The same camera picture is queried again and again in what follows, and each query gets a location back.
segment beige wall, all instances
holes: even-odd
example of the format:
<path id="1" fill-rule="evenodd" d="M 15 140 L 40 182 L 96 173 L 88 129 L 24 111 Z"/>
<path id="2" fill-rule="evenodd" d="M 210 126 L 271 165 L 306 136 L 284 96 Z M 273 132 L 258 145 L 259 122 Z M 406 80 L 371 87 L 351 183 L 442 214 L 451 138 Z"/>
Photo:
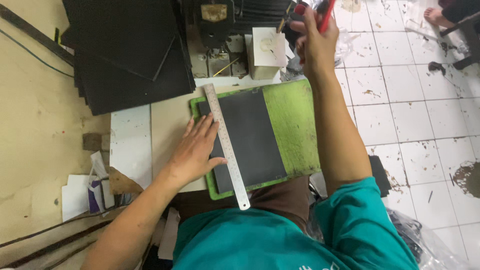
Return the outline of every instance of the beige wall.
<path id="1" fill-rule="evenodd" d="M 0 3 L 52 39 L 55 27 L 60 32 L 68 27 L 61 0 Z M 70 65 L 3 19 L 0 29 L 50 65 L 73 74 Z M 61 186 L 69 174 L 88 174 L 91 167 L 91 152 L 82 150 L 82 134 L 108 133 L 110 115 L 92 117 L 72 78 L 48 68 L 0 34 L 0 129 L 3 243 L 61 222 Z M 97 222 L 84 220 L 1 248 L 0 266 Z"/>

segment hand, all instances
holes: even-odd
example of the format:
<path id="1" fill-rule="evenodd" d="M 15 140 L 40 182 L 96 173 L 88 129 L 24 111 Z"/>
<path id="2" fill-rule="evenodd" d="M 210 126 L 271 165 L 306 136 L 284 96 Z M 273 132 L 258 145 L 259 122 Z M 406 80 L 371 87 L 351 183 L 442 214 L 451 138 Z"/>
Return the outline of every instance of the hand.
<path id="1" fill-rule="evenodd" d="M 182 141 L 173 152 L 170 160 L 162 171 L 173 178 L 179 188 L 199 179 L 211 171 L 215 166 L 226 164 L 225 158 L 208 159 L 212 152 L 213 142 L 218 131 L 219 122 L 212 124 L 213 115 L 202 116 L 196 126 L 193 126 L 193 117 L 187 124 Z"/>
<path id="2" fill-rule="evenodd" d="M 321 15 L 308 7 L 304 22 L 290 24 L 291 29 L 306 35 L 297 39 L 296 47 L 300 58 L 305 60 L 303 73 L 309 80 L 335 76 L 335 46 L 339 31 L 335 20 L 330 18 L 327 30 L 323 34 L 318 33 L 321 20 Z"/>

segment worn green surface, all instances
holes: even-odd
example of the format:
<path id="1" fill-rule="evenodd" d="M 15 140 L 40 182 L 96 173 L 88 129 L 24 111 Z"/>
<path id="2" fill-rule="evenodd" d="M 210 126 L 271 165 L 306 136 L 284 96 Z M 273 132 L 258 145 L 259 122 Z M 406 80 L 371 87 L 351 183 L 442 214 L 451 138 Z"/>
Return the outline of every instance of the worn green surface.
<path id="1" fill-rule="evenodd" d="M 270 116 L 270 122 L 272 123 L 287 177 L 248 186 L 246 187 L 247 191 L 320 171 L 313 115 L 312 89 L 308 80 L 237 90 L 218 94 L 217 96 L 222 98 L 242 91 L 259 89 L 262 89 L 264 93 L 268 115 Z M 200 118 L 197 103 L 202 101 L 206 101 L 206 98 L 194 98 L 190 101 L 195 121 Z M 218 193 L 213 171 L 209 172 L 205 178 L 210 197 L 213 200 L 233 195 L 233 191 Z"/>

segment red tool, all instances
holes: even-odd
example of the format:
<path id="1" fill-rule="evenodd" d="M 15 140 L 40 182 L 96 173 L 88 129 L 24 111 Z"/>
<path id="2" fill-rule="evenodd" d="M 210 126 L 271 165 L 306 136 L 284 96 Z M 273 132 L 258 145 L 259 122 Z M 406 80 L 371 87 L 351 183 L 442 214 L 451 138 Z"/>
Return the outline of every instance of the red tool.
<path id="1" fill-rule="evenodd" d="M 327 30 L 327 27 L 328 27 L 328 21 L 330 20 L 330 17 L 332 16 L 332 10 L 333 10 L 333 6 L 335 4 L 335 0 L 325 0 L 325 1 L 328 1 L 328 9 L 322 13 L 322 22 L 320 23 L 320 26 L 318 27 L 318 32 L 320 34 L 322 33 L 325 33 L 325 31 Z M 299 14 L 299 15 L 303 15 L 305 13 L 305 7 L 303 8 L 300 8 L 300 7 L 303 7 L 301 5 L 297 5 L 295 7 L 295 10 L 294 12 Z M 300 65 L 303 65 L 305 63 L 305 59 L 300 59 Z"/>

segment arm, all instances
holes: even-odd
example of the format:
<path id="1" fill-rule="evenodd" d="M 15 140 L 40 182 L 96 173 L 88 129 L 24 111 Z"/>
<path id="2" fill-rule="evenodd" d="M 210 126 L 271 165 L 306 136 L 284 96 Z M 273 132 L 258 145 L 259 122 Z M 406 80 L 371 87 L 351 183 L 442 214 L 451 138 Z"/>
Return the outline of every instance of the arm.
<path id="1" fill-rule="evenodd" d="M 213 116 L 188 122 L 183 139 L 152 184 L 103 232 L 82 269 L 134 269 L 145 251 L 167 204 L 188 183 L 200 178 L 224 158 L 208 159 L 218 130 Z"/>
<path id="2" fill-rule="evenodd" d="M 298 39 L 297 51 L 305 59 L 303 69 L 312 87 L 318 156 L 330 196 L 343 184 L 371 176 L 372 169 L 334 72 L 338 28 L 331 19 L 327 31 L 319 34 L 316 21 L 308 8 L 305 23 L 290 27 L 306 34 Z"/>

